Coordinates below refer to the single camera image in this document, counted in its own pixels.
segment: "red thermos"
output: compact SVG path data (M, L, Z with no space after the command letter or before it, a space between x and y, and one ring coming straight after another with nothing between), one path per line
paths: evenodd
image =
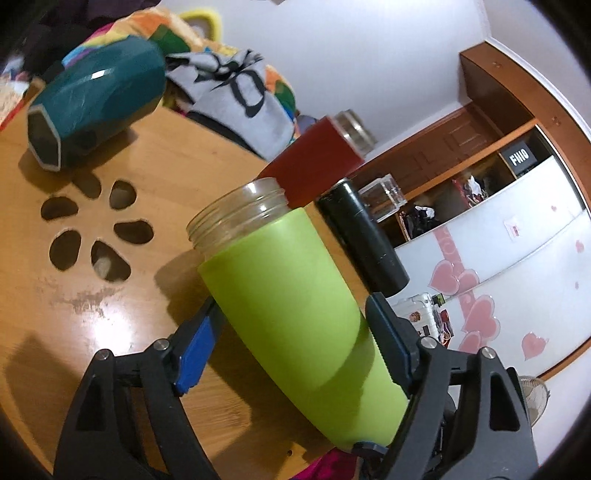
M325 116L269 163L257 177L274 177L289 207L308 205L363 165L374 137L351 110Z

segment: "pink cloth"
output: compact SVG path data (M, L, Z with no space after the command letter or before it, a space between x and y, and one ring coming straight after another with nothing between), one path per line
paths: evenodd
M326 455L298 473L293 480L352 480L357 456L333 448Z

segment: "metal lid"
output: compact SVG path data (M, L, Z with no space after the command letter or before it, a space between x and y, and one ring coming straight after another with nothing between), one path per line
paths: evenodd
M333 122L347 140L362 156L366 156L376 145L374 136L364 127L353 110L345 110L332 117Z

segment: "table hole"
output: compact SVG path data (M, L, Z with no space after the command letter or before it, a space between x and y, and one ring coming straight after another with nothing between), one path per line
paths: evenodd
M92 200L97 199L102 191L100 180L95 174L89 171L80 170L76 172L72 179L72 183L85 197Z
M135 245L147 244L154 238L152 226L145 220L136 220L135 222L119 222L114 224L115 235Z
M131 183L117 180L113 184L111 195L109 195L109 205L113 210L123 210L133 205L137 197L138 195Z
M41 218L55 220L65 218L78 213L78 205L68 197L51 197L41 205Z
M108 282L125 281L131 275L131 267L109 245L95 241L90 250L90 262L95 273Z
M82 237L76 230L66 230L51 243L49 259L54 267L66 271L73 267L78 260Z

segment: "towel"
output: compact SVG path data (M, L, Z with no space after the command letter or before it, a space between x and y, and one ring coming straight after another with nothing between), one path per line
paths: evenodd
M252 50L167 57L167 78L192 102L187 116L222 135L230 130L239 144L271 161L290 144L294 120L267 89L265 75L263 57Z

